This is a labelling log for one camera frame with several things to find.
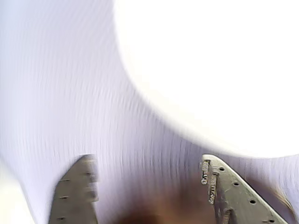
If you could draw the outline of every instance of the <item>white cloth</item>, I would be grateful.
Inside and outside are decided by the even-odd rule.
[[[101,223],[131,193],[146,198],[198,172],[209,150],[166,127],[129,82],[112,1],[3,0],[0,19],[0,157],[37,224],[47,223],[56,181],[82,154],[98,160]],[[298,155],[221,157],[242,176],[279,185],[299,211]]]

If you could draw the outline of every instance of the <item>metal gripper jaw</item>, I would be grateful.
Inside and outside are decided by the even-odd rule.
[[[218,224],[287,224],[228,164],[205,154],[201,183],[208,185]]]
[[[78,159],[56,185],[49,224],[97,224],[91,202],[97,201],[96,161]]]

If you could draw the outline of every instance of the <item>gray metal part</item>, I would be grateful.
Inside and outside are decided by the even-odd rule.
[[[228,164],[209,154],[202,156],[204,161],[209,161],[209,197],[211,176],[217,175],[214,209],[218,224],[287,224]],[[226,222],[224,217],[228,211],[231,215]]]
[[[84,155],[58,182],[49,218],[49,224],[97,224],[91,202],[96,194],[95,160]]]

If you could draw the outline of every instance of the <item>hole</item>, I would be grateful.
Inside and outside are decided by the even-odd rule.
[[[57,220],[59,220],[59,221],[63,221],[63,220],[65,220],[65,217],[59,217],[59,218],[57,218]]]
[[[97,194],[94,191],[88,191],[87,194],[88,194],[88,197],[92,198],[92,199],[97,197]]]

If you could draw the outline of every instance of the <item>white object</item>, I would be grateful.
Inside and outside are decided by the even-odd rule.
[[[0,161],[0,223],[34,224],[19,182]]]
[[[134,85],[184,136],[233,155],[299,153],[297,1],[116,0]]]

